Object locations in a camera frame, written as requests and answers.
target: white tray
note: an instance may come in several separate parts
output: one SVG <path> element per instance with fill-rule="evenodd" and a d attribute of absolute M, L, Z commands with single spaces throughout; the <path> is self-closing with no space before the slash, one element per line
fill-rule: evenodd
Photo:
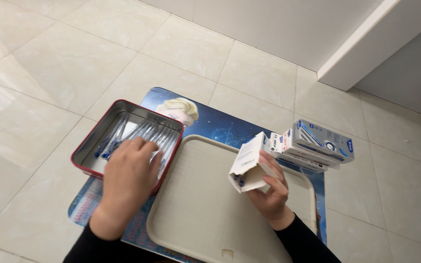
<path fill-rule="evenodd" d="M 290 262 L 276 233 L 249 201 L 228 182 L 238 149 L 186 136 L 147 218 L 155 243 L 208 263 Z M 313 185 L 283 167 L 287 205 L 316 232 Z"/>

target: blonde cartoon character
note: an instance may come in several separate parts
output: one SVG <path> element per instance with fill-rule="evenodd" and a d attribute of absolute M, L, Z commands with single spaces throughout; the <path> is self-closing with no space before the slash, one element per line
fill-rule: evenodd
<path fill-rule="evenodd" d="M 155 110 L 158 113 L 180 121 L 184 128 L 190 127 L 199 118 L 197 106 L 185 98 L 176 98 L 164 101 Z"/>

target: white tile floor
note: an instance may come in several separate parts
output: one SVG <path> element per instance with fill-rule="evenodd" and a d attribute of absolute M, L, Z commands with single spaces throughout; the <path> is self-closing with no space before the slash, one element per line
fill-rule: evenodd
<path fill-rule="evenodd" d="M 135 0 L 0 0 L 0 262 L 62 261 L 86 180 L 70 153 L 156 86 L 277 132 L 302 117 L 350 135 L 355 161 L 325 174 L 329 248 L 421 262 L 421 114 Z"/>

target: open box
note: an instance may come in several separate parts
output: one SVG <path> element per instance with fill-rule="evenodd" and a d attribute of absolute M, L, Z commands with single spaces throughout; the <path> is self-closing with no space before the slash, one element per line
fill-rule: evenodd
<path fill-rule="evenodd" d="M 85 174 L 102 179 L 107 160 L 103 158 L 95 158 L 94 153 L 96 152 L 98 146 L 114 129 L 116 123 L 120 121 L 124 112 L 129 112 L 129 120 L 126 123 L 123 134 L 127 134 L 144 119 L 153 120 L 158 125 L 168 127 L 179 133 L 177 140 L 171 142 L 174 143 L 174 148 L 172 149 L 171 155 L 166 160 L 162 160 L 162 162 L 164 162 L 163 165 L 165 165 L 165 168 L 162 170 L 161 175 L 159 175 L 157 184 L 153 189 L 153 194 L 155 194 L 159 189 L 163 178 L 165 177 L 164 174 L 167 172 L 168 166 L 174 156 L 176 149 L 178 148 L 184 130 L 183 124 L 181 122 L 163 116 L 157 112 L 150 111 L 126 100 L 115 101 L 105 113 L 105 115 L 103 115 L 97 125 L 82 141 L 79 147 L 77 147 L 77 149 L 74 151 L 73 155 L 71 156 L 71 161 Z"/>

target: black sleeve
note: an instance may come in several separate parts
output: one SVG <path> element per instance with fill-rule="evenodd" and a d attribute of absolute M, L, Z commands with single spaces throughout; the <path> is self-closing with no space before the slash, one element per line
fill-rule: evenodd
<path fill-rule="evenodd" d="M 289 252 L 293 263 L 340 262 L 297 215 L 291 225 L 284 230 L 276 231 L 276 234 Z"/>
<path fill-rule="evenodd" d="M 120 239 L 106 241 L 98 238 L 87 224 L 79 239 L 71 248 L 71 251 L 64 259 L 64 263 L 93 263 L 93 262 L 116 262 L 116 257 L 121 253 Z"/>

